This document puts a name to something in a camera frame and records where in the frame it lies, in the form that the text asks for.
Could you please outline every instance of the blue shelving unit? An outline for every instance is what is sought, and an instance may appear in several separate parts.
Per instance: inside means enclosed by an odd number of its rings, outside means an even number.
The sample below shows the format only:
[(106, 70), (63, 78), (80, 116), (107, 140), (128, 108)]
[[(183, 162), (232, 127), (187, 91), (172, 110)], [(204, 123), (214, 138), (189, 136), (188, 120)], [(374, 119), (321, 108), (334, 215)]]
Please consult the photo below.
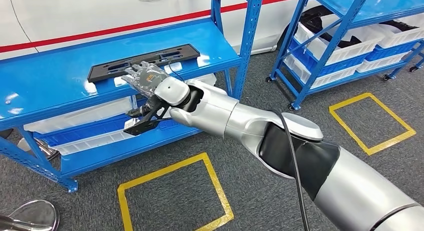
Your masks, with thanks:
[[(339, 44), (342, 37), (346, 34), (349, 29), (354, 29), (358, 27), (363, 27), (371, 24), (377, 24), (397, 18), (402, 18), (406, 16), (411, 16), (415, 14), (424, 13), (424, 0), (316, 0), (325, 6), (327, 9), (336, 14), (339, 19), (334, 23), (330, 24), (328, 27), (324, 28), (322, 31), (318, 32), (313, 37), (309, 38), (304, 43), (300, 44), (298, 47), (292, 49), (287, 53), (289, 48), (290, 41), (295, 33), (295, 29), (300, 20), (303, 8), (308, 3), (308, 0), (299, 0), (297, 3), (296, 10), (291, 19), (290, 25), (288, 26), (286, 35), (284, 37), (282, 46), (280, 48), (279, 54), (275, 61), (275, 64), (272, 68), (272, 72), (269, 75), (268, 81), (276, 80), (280, 78), (294, 94), (295, 100), (290, 104), (290, 109), (298, 110), (300, 109), (301, 102), (305, 99), (307, 95), (314, 94), (338, 85), (342, 85), (351, 81), (362, 79), (370, 75), (375, 75), (390, 69), (395, 69), (392, 73), (384, 76), (385, 80), (394, 79), (396, 74), (405, 66), (415, 55), (419, 54), (420, 51), (424, 48), (424, 44), (414, 49), (414, 51), (403, 61), (395, 63), (386, 67), (378, 68), (371, 70), (365, 73), (356, 72), (354, 75), (346, 77), (341, 80), (334, 81), (332, 83), (313, 88), (311, 89), (312, 84), (315, 82), (320, 71), (327, 63), (327, 60), (335, 50), (336, 46)], [(333, 27), (339, 25), (337, 31), (333, 35), (333, 38), (329, 42), (326, 50), (324, 51), (321, 59), (317, 64), (310, 70), (311, 75), (308, 81), (303, 84), (297, 75), (290, 70), (289, 67), (284, 63), (284, 59), (287, 55), (292, 52), (295, 52), (296, 49), (304, 47), (310, 43), (313, 39), (319, 37), (323, 33), (332, 29)], [(301, 90), (298, 91), (284, 76), (281, 72), (281, 68), (285, 67), (288, 72), (295, 77), (297, 83), (300, 84)]]
[[(183, 61), (179, 69), (172, 70), (184, 79), (222, 71), (228, 94), (239, 99), (262, 5), (262, 0), (247, 1), (240, 55), (224, 38), (221, 0), (212, 0), (209, 18), (0, 60), (0, 96), (7, 101), (0, 107), (0, 130), (17, 128), (35, 156), (3, 138), (0, 154), (74, 192), (78, 190), (77, 181), (72, 179), (76, 175), (199, 133), (183, 125), (158, 127), (137, 137), (62, 156), (57, 170), (23, 125), (135, 95), (135, 90), (116, 78), (88, 83), (91, 66), (184, 44), (195, 47), (200, 57)], [(233, 89), (229, 69), (234, 67)]]
[(415, 70), (420, 70), (423, 68), (424, 64), (424, 53), (420, 52), (418, 54), (421, 57), (421, 60), (415, 64), (415, 66), (409, 69), (410, 72), (414, 72)]

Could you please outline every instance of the gray carpet floor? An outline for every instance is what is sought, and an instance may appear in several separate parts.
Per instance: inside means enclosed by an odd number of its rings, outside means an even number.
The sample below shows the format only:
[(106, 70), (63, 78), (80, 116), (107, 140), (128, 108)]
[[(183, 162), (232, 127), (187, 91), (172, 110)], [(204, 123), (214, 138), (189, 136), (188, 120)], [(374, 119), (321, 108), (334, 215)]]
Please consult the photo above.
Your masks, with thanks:
[[(284, 85), (265, 82), (276, 55), (271, 52), (252, 56), (243, 104), (287, 111), (292, 97), (285, 94)], [(296, 114), (316, 122), (327, 140), (340, 144), (424, 204), (424, 72), (403, 70), (396, 79), (386, 82), (380, 77), (371, 76), (308, 96)], [(329, 106), (365, 92), (374, 94), (416, 135), (368, 156), (329, 113)], [(337, 114), (368, 147), (405, 131), (372, 100), (358, 101), (337, 110)], [(9, 139), (16, 141), (19, 137), (14, 132)], [(233, 220), (217, 230), (303, 230), (295, 183), (272, 175), (233, 140), (206, 133), (80, 175), (76, 177), (79, 190), (70, 194), (58, 184), (0, 156), (0, 214), (7, 215), (33, 199), (46, 199), (60, 211), (61, 231), (123, 230), (117, 195), (120, 184), (204, 152), (234, 214)], [(134, 230), (194, 230), (224, 215), (202, 162), (130, 188), (126, 197)], [(336, 230), (308, 198), (306, 211), (311, 230)]]

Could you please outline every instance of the yellow tape square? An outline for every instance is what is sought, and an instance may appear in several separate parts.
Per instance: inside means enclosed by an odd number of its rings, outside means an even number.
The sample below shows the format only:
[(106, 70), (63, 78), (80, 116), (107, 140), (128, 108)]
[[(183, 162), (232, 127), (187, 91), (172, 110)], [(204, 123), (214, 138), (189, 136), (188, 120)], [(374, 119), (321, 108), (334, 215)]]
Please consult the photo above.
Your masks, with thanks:
[[(350, 105), (354, 102), (363, 100), (365, 98), (371, 98), (376, 102), (380, 107), (382, 107), (388, 114), (390, 114), (396, 121), (398, 121), (405, 129), (406, 132), (390, 139), (380, 144), (375, 145), (374, 147), (368, 148), (364, 142), (362, 142), (358, 136), (346, 125), (346, 123), (340, 118), (340, 116), (335, 112), (337, 109), (343, 108), (347, 105)], [(375, 154), (385, 148), (388, 148), (392, 145), (395, 145), (407, 138), (415, 135), (417, 132), (413, 130), (405, 121), (403, 121), (399, 116), (397, 116), (392, 110), (390, 110), (384, 103), (382, 103), (378, 98), (376, 98), (372, 93), (366, 92), (356, 97), (350, 98), (343, 102), (339, 102), (329, 107), (330, 114), (337, 120), (337, 122), (347, 131), (347, 133), (358, 143), (358, 145), (367, 153), (368, 155)]]
[(203, 152), (196, 156), (174, 163), (168, 167), (162, 168), (160, 170), (154, 171), (152, 173), (146, 174), (144, 176), (141, 176), (139, 178), (133, 179), (131, 181), (128, 181), (119, 185), (117, 192), (118, 192), (118, 199), (119, 199), (119, 205), (120, 205), (120, 211), (122, 215), (124, 230), (133, 231), (133, 225), (131, 223), (131, 217), (130, 217), (130, 210), (128, 208), (127, 198), (125, 197), (125, 190), (130, 189), (137, 185), (141, 185), (147, 181), (156, 179), (160, 176), (166, 175), (182, 167), (194, 164), (197, 161), (203, 161), (204, 165), (206, 166), (207, 172), (209, 173), (209, 177), (212, 180), (213, 186), (215, 187), (216, 194), (218, 195), (219, 200), (221, 201), (221, 205), (224, 209), (225, 215), (196, 229), (196, 231), (212, 231), (228, 223), (228, 221), (232, 220), (234, 218), (233, 211), (231, 210), (230, 204), (228, 203), (224, 190), (221, 187), (220, 181), (218, 180), (214, 167), (212, 167), (212, 163), (208, 157), (208, 154)]

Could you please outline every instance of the shelf surface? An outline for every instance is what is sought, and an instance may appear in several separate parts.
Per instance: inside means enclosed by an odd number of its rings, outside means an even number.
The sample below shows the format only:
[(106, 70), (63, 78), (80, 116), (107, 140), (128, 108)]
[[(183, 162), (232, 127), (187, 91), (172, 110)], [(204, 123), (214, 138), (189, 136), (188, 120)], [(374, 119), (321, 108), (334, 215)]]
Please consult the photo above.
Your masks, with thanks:
[[(354, 0), (317, 1), (342, 17), (349, 10)], [(366, 0), (351, 27), (376, 24), (419, 13), (424, 13), (424, 0)]]
[[(339, 86), (339, 85), (350, 83), (350, 82), (355, 81), (355, 80), (360, 80), (360, 79), (366, 78), (368, 76), (378, 74), (378, 73), (383, 72), (383, 71), (396, 69), (396, 68), (404, 66), (405, 64), (406, 63), (404, 61), (400, 61), (398, 63), (394, 63), (394, 64), (384, 66), (384, 67), (379, 67), (379, 68), (376, 68), (374, 70), (370, 70), (370, 71), (367, 71), (367, 72), (356, 71), (351, 76), (347, 76), (345, 78), (336, 80), (334, 82), (331, 82), (331, 83), (310, 89), (307, 92), (307, 95), (315, 94), (315, 93), (318, 93), (318, 92), (321, 92), (321, 91), (324, 91), (324, 90), (327, 90), (327, 89), (330, 89), (330, 88), (333, 88), (333, 87), (336, 87), (336, 86)], [(283, 66), (289, 72), (289, 74), (296, 80), (296, 82), (303, 88), (305, 86), (305, 84), (302, 82), (300, 77), (292, 69), (290, 69), (284, 62), (283, 62)]]
[[(184, 44), (200, 52), (197, 59), (170, 65), (184, 79), (241, 60), (209, 18), (0, 60), (0, 130), (136, 94), (120, 77), (89, 83), (90, 68)], [(163, 68), (170, 71), (168, 65)]]
[(321, 91), (324, 91), (324, 90), (327, 90), (327, 89), (330, 89), (330, 88), (333, 88), (333, 87), (336, 87), (336, 86), (339, 86), (339, 85), (347, 84), (347, 83), (350, 83), (350, 82), (355, 81), (355, 80), (360, 80), (360, 79), (369, 77), (371, 75), (381, 73), (383, 71), (397, 69), (397, 68), (404, 66), (405, 64), (406, 63), (404, 61), (400, 61), (398, 63), (394, 63), (394, 64), (384, 66), (384, 67), (379, 67), (379, 68), (376, 68), (376, 69), (373, 69), (373, 70), (370, 70), (370, 71), (367, 71), (367, 72), (356, 71), (351, 76), (348, 76), (348, 77), (339, 79), (337, 81), (325, 84), (323, 86), (319, 86), (319, 87), (316, 87), (314, 89), (311, 89), (311, 90), (309, 90), (309, 92), (307, 94), (308, 95), (315, 94), (315, 93), (318, 93), (318, 92), (321, 92)]
[(63, 177), (74, 177), (200, 132), (197, 128), (179, 124), (169, 129), (156, 128), (133, 138), (61, 156), (61, 174)]

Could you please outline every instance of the white car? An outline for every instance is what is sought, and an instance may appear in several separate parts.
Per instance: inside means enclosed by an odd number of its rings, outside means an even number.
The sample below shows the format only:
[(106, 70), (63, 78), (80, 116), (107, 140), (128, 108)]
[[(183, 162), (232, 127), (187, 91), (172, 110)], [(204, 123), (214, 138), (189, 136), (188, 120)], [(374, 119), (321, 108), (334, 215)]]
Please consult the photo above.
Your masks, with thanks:
[[(236, 51), (245, 2), (221, 1), (224, 35)], [(297, 2), (264, 0), (253, 54), (276, 49)], [(211, 0), (0, 0), (0, 60), (199, 19), (210, 8)]]

